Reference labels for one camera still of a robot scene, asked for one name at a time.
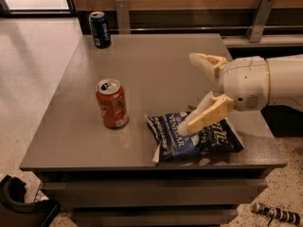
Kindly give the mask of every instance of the drawer front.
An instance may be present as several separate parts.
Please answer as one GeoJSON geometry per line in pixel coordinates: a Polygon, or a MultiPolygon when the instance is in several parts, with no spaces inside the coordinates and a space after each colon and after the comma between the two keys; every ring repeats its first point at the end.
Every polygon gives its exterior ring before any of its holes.
{"type": "Polygon", "coordinates": [[[190,206],[251,202],[262,179],[44,183],[42,190],[72,210],[86,207],[190,206]]]}
{"type": "Polygon", "coordinates": [[[72,212],[79,227],[90,226],[219,226],[237,216],[235,209],[160,209],[133,211],[72,212]]]}

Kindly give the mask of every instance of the gray tabletop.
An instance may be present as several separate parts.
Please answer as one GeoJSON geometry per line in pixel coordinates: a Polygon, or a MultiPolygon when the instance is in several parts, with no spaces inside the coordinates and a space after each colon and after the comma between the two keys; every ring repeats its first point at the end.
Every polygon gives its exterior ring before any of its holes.
{"type": "MultiPolygon", "coordinates": [[[[46,110],[23,170],[105,170],[161,168],[152,161],[157,148],[144,115],[188,110],[218,87],[190,65],[188,54],[201,52],[230,59],[219,35],[114,35],[113,44],[97,49],[83,36],[46,110]],[[95,97],[101,79],[124,87],[129,124],[109,130],[95,97]]],[[[242,136],[240,153],[209,154],[169,167],[284,166],[260,112],[233,112],[229,119],[242,136]]]]}

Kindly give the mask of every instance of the red soda can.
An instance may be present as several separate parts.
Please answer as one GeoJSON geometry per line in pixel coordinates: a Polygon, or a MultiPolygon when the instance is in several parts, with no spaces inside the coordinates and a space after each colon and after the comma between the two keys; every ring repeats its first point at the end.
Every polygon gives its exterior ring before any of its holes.
{"type": "Polygon", "coordinates": [[[106,127],[120,128],[128,122],[124,89],[118,80],[101,80],[96,97],[106,127]]]}

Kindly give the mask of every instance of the table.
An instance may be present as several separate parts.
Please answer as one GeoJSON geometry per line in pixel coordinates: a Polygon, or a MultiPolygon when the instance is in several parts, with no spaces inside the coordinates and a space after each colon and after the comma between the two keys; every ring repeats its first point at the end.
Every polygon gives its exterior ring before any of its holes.
{"type": "Polygon", "coordinates": [[[239,153],[213,153],[179,163],[152,161],[156,142],[144,115],[188,110],[217,85],[188,54],[227,57],[217,34],[113,35],[97,49],[83,36],[20,168],[79,226],[220,225],[266,188],[264,178],[286,166],[260,112],[233,112],[239,153]],[[97,83],[118,79],[130,122],[107,129],[95,97],[97,83]]]}

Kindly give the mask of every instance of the robotic hand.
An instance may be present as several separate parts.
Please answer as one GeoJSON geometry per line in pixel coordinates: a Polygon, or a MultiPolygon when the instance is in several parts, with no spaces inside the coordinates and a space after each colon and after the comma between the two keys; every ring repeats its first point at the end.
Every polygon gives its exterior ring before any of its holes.
{"type": "Polygon", "coordinates": [[[219,83],[221,95],[206,95],[185,121],[181,135],[191,134],[217,123],[232,110],[261,110],[266,105],[286,105],[303,112],[303,55],[265,60],[236,59],[206,54],[189,55],[191,64],[219,83]]]}

